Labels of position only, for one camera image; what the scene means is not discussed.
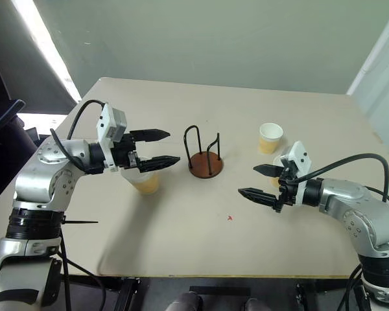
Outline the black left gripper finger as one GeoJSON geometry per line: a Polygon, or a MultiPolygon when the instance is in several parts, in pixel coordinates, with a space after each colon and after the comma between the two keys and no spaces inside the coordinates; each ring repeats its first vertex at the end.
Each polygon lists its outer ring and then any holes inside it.
{"type": "Polygon", "coordinates": [[[159,129],[134,130],[129,132],[130,140],[136,142],[160,141],[170,136],[169,132],[159,129]]]}
{"type": "Polygon", "coordinates": [[[180,157],[171,155],[161,155],[147,160],[142,160],[142,158],[140,157],[138,169],[140,172],[152,172],[162,170],[164,168],[168,168],[175,165],[177,162],[179,162],[179,160],[180,157]]]}

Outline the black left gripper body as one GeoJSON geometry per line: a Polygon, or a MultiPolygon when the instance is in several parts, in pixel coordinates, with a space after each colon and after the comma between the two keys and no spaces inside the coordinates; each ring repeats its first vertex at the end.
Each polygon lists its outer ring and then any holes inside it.
{"type": "Polygon", "coordinates": [[[113,143],[112,157],[115,166],[125,169],[138,167],[139,159],[136,152],[138,138],[139,131],[130,131],[123,134],[119,142],[113,143]]]}

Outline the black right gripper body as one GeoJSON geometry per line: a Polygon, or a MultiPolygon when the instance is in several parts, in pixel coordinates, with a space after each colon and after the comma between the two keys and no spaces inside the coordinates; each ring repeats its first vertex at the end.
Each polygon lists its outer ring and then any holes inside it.
{"type": "Polygon", "coordinates": [[[280,213],[284,205],[293,206],[296,203],[298,191],[298,168],[293,161],[286,161],[287,165],[276,170],[279,184],[279,196],[274,210],[280,213]]]}

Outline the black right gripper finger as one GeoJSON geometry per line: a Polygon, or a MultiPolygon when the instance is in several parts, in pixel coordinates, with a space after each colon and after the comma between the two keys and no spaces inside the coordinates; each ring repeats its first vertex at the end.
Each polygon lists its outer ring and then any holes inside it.
{"type": "Polygon", "coordinates": [[[251,187],[238,189],[238,193],[254,203],[276,208],[277,197],[273,194],[251,187]]]}
{"type": "Polygon", "coordinates": [[[253,170],[271,178],[280,177],[281,173],[284,171],[284,167],[270,164],[257,165],[253,167],[253,170]]]}

